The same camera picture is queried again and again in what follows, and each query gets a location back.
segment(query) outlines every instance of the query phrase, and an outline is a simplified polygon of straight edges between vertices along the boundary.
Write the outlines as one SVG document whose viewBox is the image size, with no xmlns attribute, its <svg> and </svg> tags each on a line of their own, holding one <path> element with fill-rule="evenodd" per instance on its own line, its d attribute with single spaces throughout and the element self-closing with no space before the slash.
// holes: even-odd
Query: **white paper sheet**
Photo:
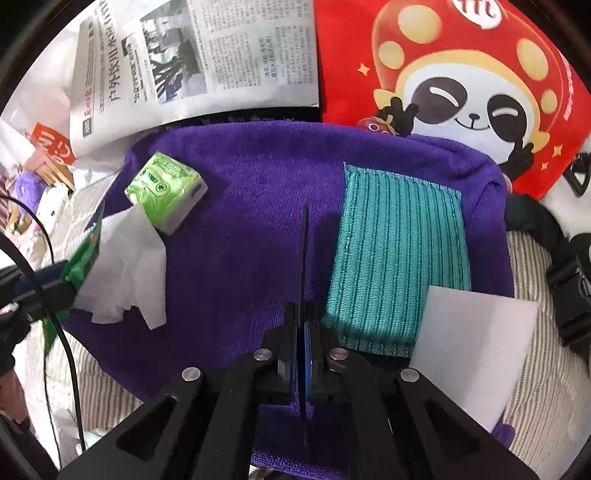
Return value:
<svg viewBox="0 0 591 480">
<path fill-rule="evenodd" d="M 537 314 L 533 301 L 431 286 L 410 366 L 491 432 L 521 374 Z"/>
<path fill-rule="evenodd" d="M 94 323 L 117 323 L 137 306 L 153 330 L 166 323 L 166 248 L 141 203 L 103 220 L 100 254 L 74 308 Z"/>
</svg>

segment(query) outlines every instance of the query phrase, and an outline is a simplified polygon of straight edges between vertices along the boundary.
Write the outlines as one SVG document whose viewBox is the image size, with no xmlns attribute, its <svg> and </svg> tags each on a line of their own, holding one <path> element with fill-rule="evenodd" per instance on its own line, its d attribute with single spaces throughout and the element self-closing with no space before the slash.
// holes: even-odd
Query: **tissue paper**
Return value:
<svg viewBox="0 0 591 480">
<path fill-rule="evenodd" d="M 74 307 L 116 323 L 136 306 L 150 329 L 166 323 L 166 249 L 142 204 L 103 220 L 100 254 Z"/>
</svg>

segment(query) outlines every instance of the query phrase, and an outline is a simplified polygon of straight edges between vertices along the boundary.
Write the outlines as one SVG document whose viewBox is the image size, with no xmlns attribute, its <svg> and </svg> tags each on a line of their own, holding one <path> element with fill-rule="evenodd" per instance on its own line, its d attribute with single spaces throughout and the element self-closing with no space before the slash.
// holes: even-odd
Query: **green tissue pack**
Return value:
<svg viewBox="0 0 591 480">
<path fill-rule="evenodd" d="M 144 205 L 152 225 L 172 235 L 206 191 L 207 185 L 199 172 L 156 152 L 125 189 L 125 194 L 133 205 Z"/>
</svg>

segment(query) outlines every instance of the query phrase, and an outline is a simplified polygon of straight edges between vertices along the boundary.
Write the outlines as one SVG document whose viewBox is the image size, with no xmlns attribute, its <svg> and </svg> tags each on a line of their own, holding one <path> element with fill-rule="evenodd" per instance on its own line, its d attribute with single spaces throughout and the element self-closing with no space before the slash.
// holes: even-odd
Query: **teal sponge pad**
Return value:
<svg viewBox="0 0 591 480">
<path fill-rule="evenodd" d="M 470 290 L 460 192 L 345 164 L 323 323 L 342 346 L 410 357 L 429 285 Z"/>
</svg>

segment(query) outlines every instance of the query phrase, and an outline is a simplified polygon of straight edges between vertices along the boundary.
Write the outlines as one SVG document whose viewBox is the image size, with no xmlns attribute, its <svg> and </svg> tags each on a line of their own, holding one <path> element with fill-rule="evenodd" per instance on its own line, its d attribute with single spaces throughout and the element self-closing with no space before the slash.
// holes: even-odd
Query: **green plastic bag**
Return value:
<svg viewBox="0 0 591 480">
<path fill-rule="evenodd" d="M 105 205 L 102 204 L 96 225 L 90 230 L 86 239 L 78 247 L 71 260 L 66 264 L 61 271 L 60 278 L 66 281 L 76 289 L 84 283 L 86 277 L 90 273 L 96 258 L 99 256 L 100 235 L 102 232 L 103 215 L 105 212 Z M 70 309 L 62 310 L 56 313 L 57 320 L 62 325 L 70 313 Z M 53 343 L 56 341 L 57 332 L 48 317 L 43 319 L 43 337 L 45 339 L 45 356 L 49 355 Z"/>
</svg>

